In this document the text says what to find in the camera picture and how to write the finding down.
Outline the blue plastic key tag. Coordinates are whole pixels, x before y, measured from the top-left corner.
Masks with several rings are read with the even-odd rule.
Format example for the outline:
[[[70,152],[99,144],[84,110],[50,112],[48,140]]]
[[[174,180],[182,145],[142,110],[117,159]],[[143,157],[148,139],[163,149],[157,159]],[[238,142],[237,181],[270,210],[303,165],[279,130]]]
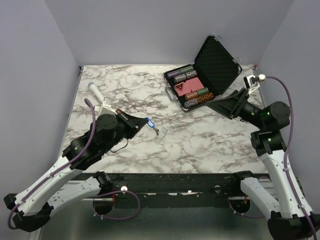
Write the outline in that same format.
[[[155,123],[149,118],[149,117],[146,117],[145,118],[147,120],[147,124],[150,128],[154,129],[155,128]]]

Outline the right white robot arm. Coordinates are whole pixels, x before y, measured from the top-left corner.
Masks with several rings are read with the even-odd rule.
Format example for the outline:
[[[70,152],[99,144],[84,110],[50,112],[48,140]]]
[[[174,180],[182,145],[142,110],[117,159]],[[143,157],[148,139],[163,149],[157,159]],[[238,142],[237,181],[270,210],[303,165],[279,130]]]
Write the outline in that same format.
[[[251,145],[264,164],[276,196],[272,196],[250,171],[234,173],[230,191],[245,194],[263,213],[275,240],[316,238],[320,216],[314,213],[292,171],[281,129],[290,124],[290,107],[276,101],[260,109],[248,101],[246,88],[225,98],[206,102],[206,106],[229,119],[241,118],[257,127],[250,134]]]

